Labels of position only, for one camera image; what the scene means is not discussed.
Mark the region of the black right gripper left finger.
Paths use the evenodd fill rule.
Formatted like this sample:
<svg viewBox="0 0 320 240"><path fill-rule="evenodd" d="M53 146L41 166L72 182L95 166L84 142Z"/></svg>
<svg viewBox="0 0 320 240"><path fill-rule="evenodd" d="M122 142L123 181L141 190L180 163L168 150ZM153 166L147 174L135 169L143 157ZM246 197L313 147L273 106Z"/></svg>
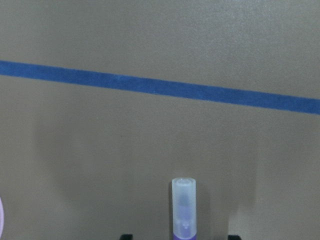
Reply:
<svg viewBox="0 0 320 240"><path fill-rule="evenodd" d="M133 240L132 234L122 234L119 238L119 240Z"/></svg>

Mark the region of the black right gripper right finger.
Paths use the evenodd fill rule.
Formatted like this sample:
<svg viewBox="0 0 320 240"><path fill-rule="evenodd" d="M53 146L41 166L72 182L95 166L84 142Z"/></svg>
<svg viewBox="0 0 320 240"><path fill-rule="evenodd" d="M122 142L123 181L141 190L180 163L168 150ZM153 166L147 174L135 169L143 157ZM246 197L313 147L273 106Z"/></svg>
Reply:
<svg viewBox="0 0 320 240"><path fill-rule="evenodd" d="M241 240L239 235L228 235L227 240Z"/></svg>

